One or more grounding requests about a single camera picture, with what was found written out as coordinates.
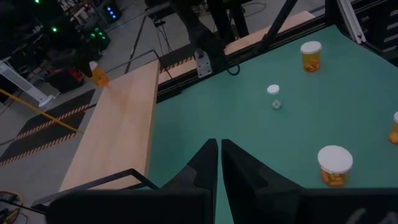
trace concrete floor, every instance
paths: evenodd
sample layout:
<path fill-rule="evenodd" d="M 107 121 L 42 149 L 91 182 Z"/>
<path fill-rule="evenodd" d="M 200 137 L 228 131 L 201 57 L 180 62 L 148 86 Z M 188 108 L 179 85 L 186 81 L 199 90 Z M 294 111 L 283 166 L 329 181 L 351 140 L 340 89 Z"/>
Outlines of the concrete floor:
<path fill-rule="evenodd" d="M 253 4 L 254 2 L 266 3 L 267 6 L 263 11 L 246 18 L 250 33 L 271 25 L 284 3 L 284 1 L 278 0 L 251 1 L 245 4 L 246 15 L 250 15 L 262 9 L 262 5 Z M 298 0 L 298 3 L 294 7 L 291 14 L 296 14 L 302 11 L 311 11 L 324 5 L 324 3 L 324 0 Z M 129 22 L 108 32 L 112 42 L 106 50 L 106 55 L 99 61 L 99 65 L 105 71 L 116 67 L 129 58 L 142 19 L 142 16 L 138 15 L 142 14 L 146 8 L 144 0 L 121 0 L 120 5 L 122 8 L 124 8 L 123 16 L 115 24 L 112 24 L 110 29 L 126 21 Z M 210 15 L 202 16 L 200 20 L 210 29 L 213 28 L 214 22 Z M 187 32 L 185 29 L 181 29 L 183 24 L 176 14 L 166 17 L 164 21 L 166 21 L 165 30 L 167 32 L 172 49 L 183 47 L 189 43 Z M 161 41 L 163 51 L 167 52 L 167 49 L 165 48 L 165 41 L 162 38 Z M 137 47 L 136 55 L 139 55 L 140 53 L 150 49 L 155 49 L 158 54 L 161 55 L 155 27 L 152 21 L 147 19 L 139 45 Z M 131 64 L 130 70 L 134 70 L 135 68 L 140 67 L 153 59 L 155 59 L 155 55 L 146 55 L 145 57 L 134 61 Z M 110 79 L 120 77 L 123 75 L 124 69 L 125 67 L 118 68 L 108 73 L 108 76 Z M 55 89 L 46 83 L 39 83 L 37 86 L 47 94 L 57 93 Z M 63 102 L 68 101 L 93 88 L 96 88 L 94 84 L 86 82 L 86 84 L 79 89 L 58 96 L 48 106 L 47 109 L 62 104 Z M 100 93 L 101 89 L 97 88 L 91 104 L 98 101 Z M 29 96 L 25 94 L 22 94 L 21 98 L 36 104 Z M 94 109 L 90 109 L 87 112 L 82 124 L 80 125 L 80 130 L 84 130 L 86 128 L 93 110 Z M 4 142 L 15 137 L 26 121 L 33 116 L 35 116 L 33 111 L 18 103 L 13 103 L 0 115 L 0 142 Z M 30 206 L 30 204 L 38 198 L 56 193 L 72 161 L 80 139 L 81 136 L 78 134 L 73 139 L 36 153 L 32 156 L 12 162 L 4 167 L 0 167 L 0 190 L 19 192 L 24 198 L 24 204 L 27 206 Z M 8 144 L 0 146 L 0 155 L 7 149 L 7 147 Z M 29 211 L 23 212 L 28 215 L 30 224 L 45 223 L 42 215 L 38 215 Z M 20 216 L 16 223 L 24 223 L 24 219 L 24 217 Z"/>

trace pill bottle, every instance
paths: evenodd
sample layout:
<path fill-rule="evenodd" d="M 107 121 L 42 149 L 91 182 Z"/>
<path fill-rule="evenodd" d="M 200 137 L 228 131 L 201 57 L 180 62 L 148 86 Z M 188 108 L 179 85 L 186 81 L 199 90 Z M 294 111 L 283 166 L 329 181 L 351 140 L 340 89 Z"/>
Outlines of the pill bottle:
<path fill-rule="evenodd" d="M 318 153 L 322 181 L 329 187 L 344 187 L 353 157 L 343 147 L 325 146 Z"/>
<path fill-rule="evenodd" d="M 301 45 L 303 68 L 306 72 L 315 72 L 320 67 L 322 45 L 318 41 L 309 41 Z"/>
<path fill-rule="evenodd" d="M 278 100 L 277 95 L 279 93 L 279 85 L 270 85 L 267 88 L 267 93 L 271 97 L 271 106 L 275 110 L 279 110 L 282 106 L 282 103 Z"/>
<path fill-rule="evenodd" d="M 389 140 L 393 144 L 398 144 L 398 112 L 394 114 L 394 123 L 392 124 Z"/>
<path fill-rule="evenodd" d="M 88 77 L 95 85 L 105 87 L 109 83 L 109 78 L 105 75 L 104 70 L 96 62 L 90 62 L 90 69 L 93 73 L 92 77 Z"/>

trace wooden board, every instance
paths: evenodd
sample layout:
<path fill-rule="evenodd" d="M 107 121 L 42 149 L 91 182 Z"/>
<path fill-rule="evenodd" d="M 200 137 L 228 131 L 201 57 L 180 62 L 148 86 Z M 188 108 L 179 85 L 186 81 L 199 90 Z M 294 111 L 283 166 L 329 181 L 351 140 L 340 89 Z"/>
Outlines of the wooden board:
<path fill-rule="evenodd" d="M 292 27 L 295 27 L 303 22 L 307 22 L 311 19 L 315 18 L 311 13 L 307 11 L 300 12 L 294 16 L 290 16 L 286 19 L 286 21 L 283 23 L 282 27 L 280 28 L 279 32 L 283 32 L 285 30 L 288 30 Z M 269 29 L 271 27 L 267 27 L 265 29 L 259 30 L 253 34 L 247 35 L 241 39 L 235 40 L 234 42 L 230 43 L 226 48 L 225 48 L 225 54 L 230 55 L 233 54 L 241 49 L 244 49 L 246 47 L 249 47 L 251 45 L 254 45 L 258 43 L 264 34 L 268 33 Z M 173 78 L 183 75 L 187 72 L 190 72 L 194 69 L 197 68 L 197 63 L 195 60 L 191 60 L 189 62 L 183 63 L 181 65 L 177 65 L 174 68 L 171 68 L 169 70 L 171 76 Z M 166 82 L 170 80 L 170 77 L 167 75 L 167 72 L 162 72 L 159 77 L 159 84 Z"/>
<path fill-rule="evenodd" d="M 147 173 L 158 77 L 155 60 L 104 88 L 60 191 L 130 168 Z M 126 177 L 95 188 L 138 183 Z"/>

